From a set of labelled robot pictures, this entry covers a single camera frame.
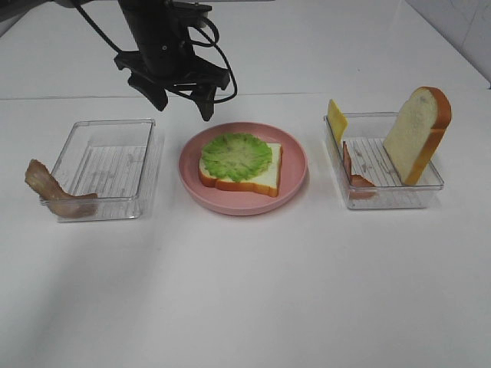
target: clear plastic container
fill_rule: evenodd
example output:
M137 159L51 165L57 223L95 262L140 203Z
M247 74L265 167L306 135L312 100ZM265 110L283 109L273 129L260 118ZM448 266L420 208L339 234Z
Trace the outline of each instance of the clear plastic container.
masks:
M348 146L352 160L352 173L372 182L373 186L357 187L350 184L343 164L343 147L332 133L327 117L327 147L334 166L339 187L349 209L422 209L434 195L443 189L443 180L432 162L429 162L415 186L401 183L392 165L383 141L394 125L397 113L345 113L348 128L342 141Z
M51 172L73 196L96 199L43 200L59 222L135 219L151 208L161 144L155 121L109 120L76 123Z

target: white bread slice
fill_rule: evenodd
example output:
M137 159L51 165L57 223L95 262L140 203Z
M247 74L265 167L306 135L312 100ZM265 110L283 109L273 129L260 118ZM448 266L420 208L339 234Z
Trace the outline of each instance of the white bread slice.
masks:
M230 178L218 179L209 173L203 160L199 159L199 179L201 183L204 186L215 187L220 190L255 192L270 197L278 196L282 168L282 144L267 143L267 145L272 150L272 162L269 164L268 169L258 176L241 182L234 182Z
M419 87L401 107L384 148L402 183L417 183L452 119L450 103L435 87Z

